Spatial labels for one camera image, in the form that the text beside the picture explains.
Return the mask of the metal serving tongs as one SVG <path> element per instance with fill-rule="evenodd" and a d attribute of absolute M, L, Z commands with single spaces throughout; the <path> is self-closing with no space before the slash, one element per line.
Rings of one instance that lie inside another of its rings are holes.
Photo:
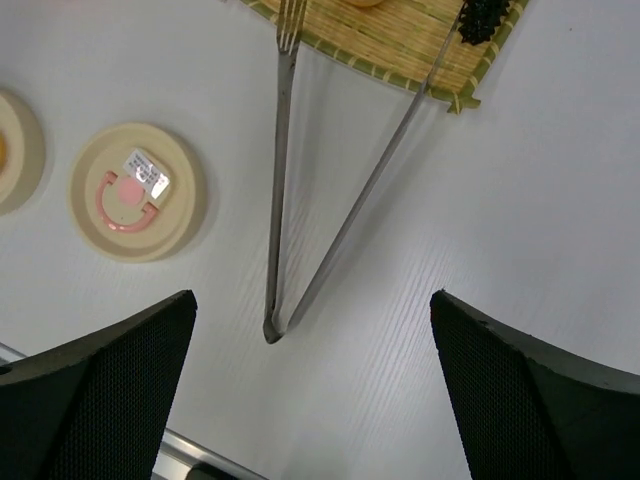
<path fill-rule="evenodd" d="M 276 44 L 278 47 L 277 108 L 275 120 L 275 152 L 266 276 L 265 314 L 263 320 L 264 339 L 270 345 L 278 342 L 285 335 L 285 331 L 279 326 L 279 298 L 280 290 L 283 288 L 283 285 L 280 282 L 280 272 L 282 269 L 281 259 L 283 256 L 283 212 L 286 187 L 290 109 L 298 49 L 301 42 L 305 13 L 306 3 L 304 1 L 283 1 L 280 4 L 276 29 Z M 323 276 L 328 273 L 330 264 L 337 256 L 341 244 L 346 238 L 351 226 L 356 220 L 361 209 L 364 207 L 369 195 L 372 193 L 376 183 L 380 179 L 382 173 L 406 135 L 411 121 L 417 113 L 420 104 L 424 100 L 427 91 L 435 80 L 436 73 L 444 58 L 449 43 L 457 31 L 457 26 L 462 14 L 462 10 L 457 12 L 454 21 L 447 32 L 445 41 L 443 42 L 427 77 L 420 84 L 420 87 L 413 97 L 406 113 L 402 117 L 400 124 L 394 131 L 379 161 L 351 207 L 327 253 L 323 257 L 320 266 L 301 298 L 303 302 L 309 300 L 311 297 L 311 290 L 322 283 Z"/>

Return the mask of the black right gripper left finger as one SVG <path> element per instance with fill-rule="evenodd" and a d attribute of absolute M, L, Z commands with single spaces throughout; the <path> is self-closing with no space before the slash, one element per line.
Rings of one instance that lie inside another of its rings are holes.
<path fill-rule="evenodd" d="M 148 479 L 191 341 L 183 290 L 1 367 L 4 479 Z"/>

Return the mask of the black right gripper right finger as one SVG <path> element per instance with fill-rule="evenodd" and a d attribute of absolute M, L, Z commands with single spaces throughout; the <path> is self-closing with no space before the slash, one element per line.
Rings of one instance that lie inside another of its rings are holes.
<path fill-rule="evenodd" d="M 638 375 L 514 329 L 444 290 L 430 308 L 472 478 L 638 478 Z"/>

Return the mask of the black seaweed food piece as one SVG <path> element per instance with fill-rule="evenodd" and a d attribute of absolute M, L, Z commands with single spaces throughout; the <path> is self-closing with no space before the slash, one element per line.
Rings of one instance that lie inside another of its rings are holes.
<path fill-rule="evenodd" d="M 493 34 L 507 14 L 509 0 L 468 0 L 462 8 L 459 31 L 467 36 Z"/>

